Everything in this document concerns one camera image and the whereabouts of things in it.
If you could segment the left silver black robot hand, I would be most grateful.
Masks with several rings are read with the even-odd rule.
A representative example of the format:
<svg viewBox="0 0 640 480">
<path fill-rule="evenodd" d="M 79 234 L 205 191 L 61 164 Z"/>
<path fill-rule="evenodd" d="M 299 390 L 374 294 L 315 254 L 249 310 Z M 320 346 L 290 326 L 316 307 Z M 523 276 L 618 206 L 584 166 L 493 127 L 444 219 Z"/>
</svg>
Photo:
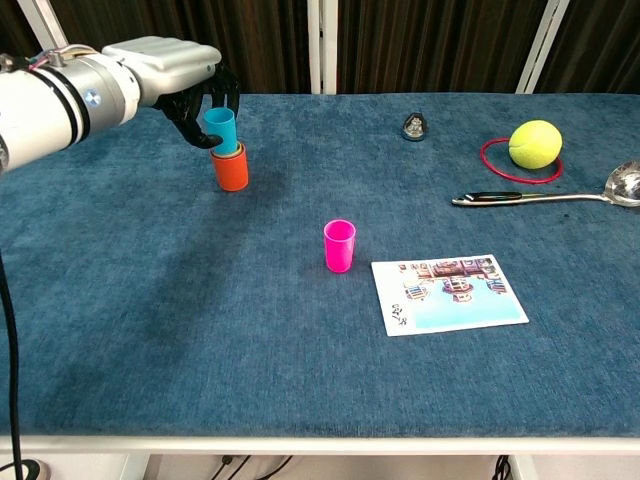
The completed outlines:
<svg viewBox="0 0 640 480">
<path fill-rule="evenodd" d="M 234 113 L 239 108 L 239 81 L 217 48 L 145 36 L 108 45 L 102 54 L 133 73 L 140 88 L 139 105 L 162 111 L 189 144 L 213 149 L 223 143 L 221 135 L 202 130 L 197 121 L 206 94 L 214 108 Z"/>
</svg>

